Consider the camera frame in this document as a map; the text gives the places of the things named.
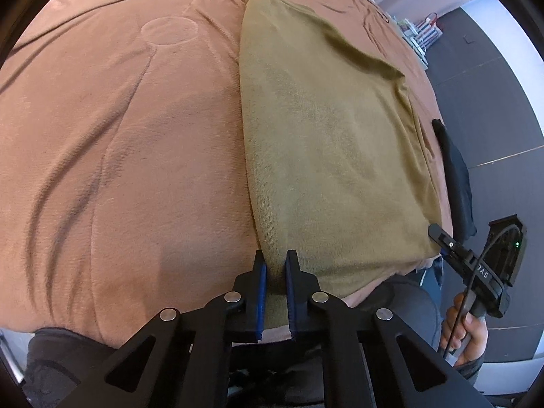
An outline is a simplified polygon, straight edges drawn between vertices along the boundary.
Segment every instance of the black cable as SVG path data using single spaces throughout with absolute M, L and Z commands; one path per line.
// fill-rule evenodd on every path
M 461 319 L 461 310 L 464 308 L 464 304 L 466 303 L 467 298 L 469 296 L 469 291 L 472 290 L 472 286 L 474 285 L 474 279 L 476 278 L 476 273 L 478 272 L 478 270 L 477 270 L 478 264 L 481 261 L 484 260 L 486 255 L 489 253 L 490 248 L 493 247 L 493 245 L 495 245 L 503 235 L 507 234 L 511 230 L 515 230 L 518 233 L 518 235 L 521 234 L 520 229 L 518 228 L 518 226 L 516 226 L 514 224 L 511 224 L 508 227 L 504 227 L 501 231 L 499 231 L 499 233 L 497 233 L 497 236 L 495 236 L 493 238 L 493 240 L 489 243 L 487 248 L 485 248 L 483 250 L 480 257 L 474 263 L 474 268 L 472 270 L 472 275 L 471 275 L 471 278 L 469 280 L 469 284 L 467 285 L 467 288 L 464 290 L 464 296 L 463 296 L 463 301 L 461 302 L 461 307 L 459 308 L 459 312 L 457 313 L 457 317 L 455 318 L 455 322 L 453 323 L 452 332 L 449 335 L 448 343 L 446 344 L 445 349 L 444 349 L 444 355 L 443 355 L 444 359 L 448 355 L 448 350 L 449 350 L 450 346 L 452 345 L 452 340 L 453 340 L 453 335 L 455 333 L 455 329 L 459 325 L 459 322 L 460 322 L 460 319 Z

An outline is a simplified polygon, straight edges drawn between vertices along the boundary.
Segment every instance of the triangular cutout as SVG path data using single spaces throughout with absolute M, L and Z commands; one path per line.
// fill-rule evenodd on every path
M 138 388 L 143 370 L 155 345 L 156 338 L 149 336 L 105 377 L 107 384 L 133 393 Z
M 446 378 L 427 357 L 405 336 L 396 338 L 416 391 L 444 384 Z

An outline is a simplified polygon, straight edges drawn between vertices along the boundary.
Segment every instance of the black cloth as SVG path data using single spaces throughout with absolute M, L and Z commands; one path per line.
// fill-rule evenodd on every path
M 358 308 L 386 307 L 435 350 L 440 341 L 439 309 L 427 291 L 405 276 L 380 284 Z M 34 408 L 54 408 L 92 369 L 115 350 L 62 328 L 43 328 L 31 340 L 23 391 Z M 483 358 L 457 370 L 474 383 Z M 323 408 L 320 346 L 290 340 L 232 349 L 229 406 L 236 408 Z
M 463 156 L 455 147 L 444 124 L 439 119 L 432 120 L 432 128 L 438 139 L 444 160 L 445 183 L 448 187 L 448 200 L 452 211 L 453 238 L 460 243 L 476 234 L 472 217 L 472 191 L 469 169 Z

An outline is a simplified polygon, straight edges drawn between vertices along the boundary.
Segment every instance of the human hand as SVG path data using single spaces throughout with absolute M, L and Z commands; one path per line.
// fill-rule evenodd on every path
M 455 297 L 455 299 L 453 299 L 454 306 L 448 308 L 448 311 L 446 312 L 446 317 L 442 322 L 442 337 L 440 338 L 440 347 L 442 349 L 445 349 L 446 345 L 448 344 L 448 339 L 452 332 L 455 318 L 457 317 L 457 314 L 461 308 L 462 301 L 463 293 L 460 293 Z M 482 318 L 482 320 L 480 320 L 472 316 L 471 313 L 467 313 L 464 320 L 461 319 L 457 325 L 457 328 L 455 329 L 455 334 L 450 346 L 450 352 L 461 346 L 461 341 L 464 339 L 467 332 L 471 334 L 472 339 L 463 353 L 459 356 L 457 362 L 455 363 L 456 367 L 480 358 L 485 352 L 485 347 L 488 343 L 489 332 L 485 319 Z

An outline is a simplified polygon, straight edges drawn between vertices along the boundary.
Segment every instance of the silver screw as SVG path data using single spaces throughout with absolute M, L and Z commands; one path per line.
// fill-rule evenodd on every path
M 317 291 L 316 293 L 312 294 L 312 299 L 314 302 L 319 302 L 320 304 L 323 304 L 328 301 L 328 294 L 324 291 Z
M 160 318 L 164 321 L 174 320 L 176 316 L 176 310 L 174 310 L 173 308 L 165 308 L 160 312 Z
M 376 311 L 376 316 L 380 320 L 391 320 L 393 318 L 393 312 L 389 308 L 380 308 Z
M 227 294 L 225 294 L 225 300 L 227 302 L 230 302 L 231 304 L 234 304 L 235 302 L 238 302 L 241 299 L 241 294 L 237 291 L 229 291 Z

